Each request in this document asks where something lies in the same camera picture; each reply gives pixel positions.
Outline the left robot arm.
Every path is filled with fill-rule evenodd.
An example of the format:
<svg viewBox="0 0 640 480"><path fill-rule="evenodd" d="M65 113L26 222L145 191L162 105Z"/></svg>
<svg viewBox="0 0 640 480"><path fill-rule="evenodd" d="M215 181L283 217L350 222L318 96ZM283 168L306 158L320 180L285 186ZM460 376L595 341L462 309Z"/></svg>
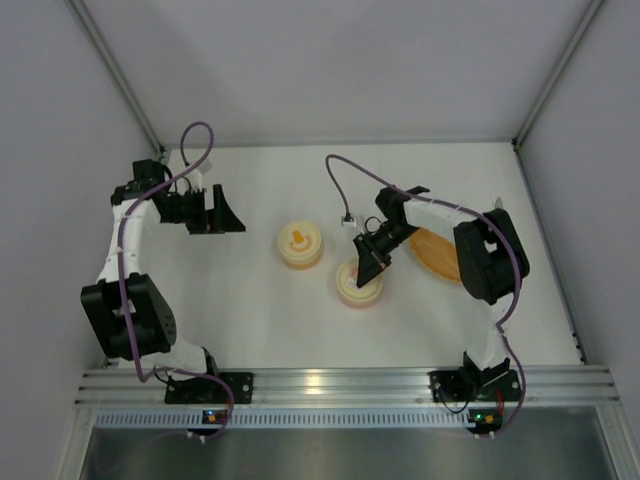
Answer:
<svg viewBox="0 0 640 480"><path fill-rule="evenodd" d="M245 225L230 208L221 185L208 192L174 191L168 168L137 161L133 178L110 198L113 232L104 266L82 288L81 305L105 356L133 364L141 381L164 371L216 377L212 354L178 334L174 313L150 274L148 254L162 224L183 225L191 235L240 233Z"/></svg>

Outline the pink lunch bowl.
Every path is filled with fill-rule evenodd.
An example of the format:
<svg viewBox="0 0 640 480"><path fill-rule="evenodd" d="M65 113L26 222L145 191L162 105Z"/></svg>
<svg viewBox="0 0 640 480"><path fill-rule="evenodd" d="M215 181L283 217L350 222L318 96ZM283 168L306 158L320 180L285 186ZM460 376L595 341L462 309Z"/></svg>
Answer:
<svg viewBox="0 0 640 480"><path fill-rule="evenodd" d="M339 285L338 296L341 301L350 308L364 309L373 306L381 297L383 288L353 289L347 285Z"/></svg>

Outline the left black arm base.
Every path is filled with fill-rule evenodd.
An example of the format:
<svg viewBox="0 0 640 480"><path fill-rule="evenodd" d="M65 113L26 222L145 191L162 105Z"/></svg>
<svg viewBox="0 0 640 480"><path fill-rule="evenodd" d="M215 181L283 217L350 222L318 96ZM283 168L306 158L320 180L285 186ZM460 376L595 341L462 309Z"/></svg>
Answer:
<svg viewBox="0 0 640 480"><path fill-rule="evenodd" d="M252 403L254 374L247 371L221 372L218 378L233 394L236 405ZM166 382L164 403L169 405L223 404L230 399L219 383L200 377Z"/></svg>

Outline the cream lid orange knob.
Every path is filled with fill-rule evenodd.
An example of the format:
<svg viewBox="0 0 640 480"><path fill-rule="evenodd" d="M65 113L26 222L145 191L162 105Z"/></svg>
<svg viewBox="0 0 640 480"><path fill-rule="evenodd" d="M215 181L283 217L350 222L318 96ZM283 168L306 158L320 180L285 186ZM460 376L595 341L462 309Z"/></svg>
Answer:
<svg viewBox="0 0 640 480"><path fill-rule="evenodd" d="M322 234L318 226L308 221L295 221L285 225L278 234L276 245L281 251L324 251Z"/></svg>

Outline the cream lid pink knob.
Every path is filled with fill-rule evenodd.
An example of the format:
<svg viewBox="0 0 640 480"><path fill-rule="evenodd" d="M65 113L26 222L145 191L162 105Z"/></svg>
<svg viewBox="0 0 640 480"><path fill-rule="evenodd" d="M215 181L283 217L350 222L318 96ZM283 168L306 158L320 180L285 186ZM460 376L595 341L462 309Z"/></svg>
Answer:
<svg viewBox="0 0 640 480"><path fill-rule="evenodd" d="M356 257L348 260L340 265L336 273L336 288L339 285L347 285L349 288L353 289L363 289L366 287L376 288L382 287L384 288L384 277L382 275L377 276L370 282L368 282L363 287L357 286L357 276L358 276L358 259Z"/></svg>

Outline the yellow lunch bowl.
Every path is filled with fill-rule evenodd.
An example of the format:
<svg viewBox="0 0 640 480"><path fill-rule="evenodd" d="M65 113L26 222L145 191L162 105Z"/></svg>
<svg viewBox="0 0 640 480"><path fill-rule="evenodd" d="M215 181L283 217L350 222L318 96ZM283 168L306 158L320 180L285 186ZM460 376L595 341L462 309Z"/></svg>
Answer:
<svg viewBox="0 0 640 480"><path fill-rule="evenodd" d="M294 270L306 270L313 268L322 259L323 251L319 250L312 253L281 251L280 257L284 264Z"/></svg>

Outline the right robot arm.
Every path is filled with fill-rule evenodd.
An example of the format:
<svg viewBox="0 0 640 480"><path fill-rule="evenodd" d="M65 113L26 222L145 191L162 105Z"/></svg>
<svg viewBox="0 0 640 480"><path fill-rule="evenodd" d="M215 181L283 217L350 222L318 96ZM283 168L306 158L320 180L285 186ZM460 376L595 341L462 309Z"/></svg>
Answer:
<svg viewBox="0 0 640 480"><path fill-rule="evenodd" d="M476 387L484 387L510 370L505 324L519 300L530 264L509 214L502 208L485 213L432 198L416 186L401 191L391 186L375 199L386 220L374 232L357 235L356 285L368 285L391 265L391 253L420 229L434 233L455 248L464 289L478 301L467 326L471 337L463 353L462 371Z"/></svg>

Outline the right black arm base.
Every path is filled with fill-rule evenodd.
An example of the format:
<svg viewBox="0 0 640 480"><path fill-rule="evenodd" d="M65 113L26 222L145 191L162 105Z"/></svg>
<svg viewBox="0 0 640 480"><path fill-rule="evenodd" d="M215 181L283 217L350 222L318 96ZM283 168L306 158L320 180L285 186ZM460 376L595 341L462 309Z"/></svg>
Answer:
<svg viewBox="0 0 640 480"><path fill-rule="evenodd" d="M463 404L465 402L493 402L498 394L505 402L517 402L522 395L522 388L515 370L498 375L483 383L474 379L471 373L463 368L440 369L428 374L432 396L436 402Z"/></svg>

